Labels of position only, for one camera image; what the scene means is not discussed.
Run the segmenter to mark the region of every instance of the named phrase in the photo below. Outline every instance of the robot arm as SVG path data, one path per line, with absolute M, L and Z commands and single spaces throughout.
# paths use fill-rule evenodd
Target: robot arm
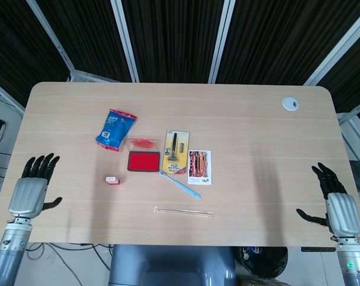
M 323 191 L 327 213 L 325 219 L 307 215 L 301 209 L 297 213 L 308 222 L 328 226 L 337 242 L 336 250 L 345 286 L 360 286 L 360 217 L 356 203 L 348 195 L 336 174 L 319 163 L 312 170 L 318 176 Z
M 15 185 L 9 205 L 9 211 L 15 219 L 8 222 L 0 242 L 0 286 L 11 286 L 15 283 L 32 232 L 31 219 L 43 210 L 56 207 L 62 201 L 62 198 L 58 197 L 51 203 L 44 203 L 50 178 L 60 159 L 57 156 L 51 160 L 53 156 L 54 154 L 49 154 L 46 158 L 40 156 L 36 161 L 34 157 L 31 158 Z

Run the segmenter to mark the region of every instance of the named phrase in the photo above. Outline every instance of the card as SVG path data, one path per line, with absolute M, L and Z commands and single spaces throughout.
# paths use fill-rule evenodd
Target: card
M 211 185 L 211 151 L 189 150 L 187 183 Z

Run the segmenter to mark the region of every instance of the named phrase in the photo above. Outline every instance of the packaged razor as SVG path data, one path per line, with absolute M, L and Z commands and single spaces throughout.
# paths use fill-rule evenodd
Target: packaged razor
M 167 174 L 184 174 L 188 148 L 189 132 L 168 130 L 161 169 Z

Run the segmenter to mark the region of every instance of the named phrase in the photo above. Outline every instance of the white grommet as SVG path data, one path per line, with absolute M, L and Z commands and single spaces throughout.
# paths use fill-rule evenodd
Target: white grommet
M 299 101 L 295 97 L 284 97 L 281 104 L 289 111 L 295 111 L 300 106 Z

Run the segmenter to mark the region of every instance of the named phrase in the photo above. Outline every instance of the dark curtain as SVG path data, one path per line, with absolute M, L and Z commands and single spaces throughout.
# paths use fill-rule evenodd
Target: dark curtain
M 318 83 L 332 95 L 337 113 L 360 104 L 360 38 Z
M 26 1 L 0 1 L 0 86 L 26 106 L 35 84 L 69 70 Z
M 217 83 L 302 85 L 360 16 L 360 1 L 236 1 Z
M 223 0 L 124 0 L 141 82 L 207 83 Z
M 37 0 L 75 69 L 131 82 L 110 0 Z

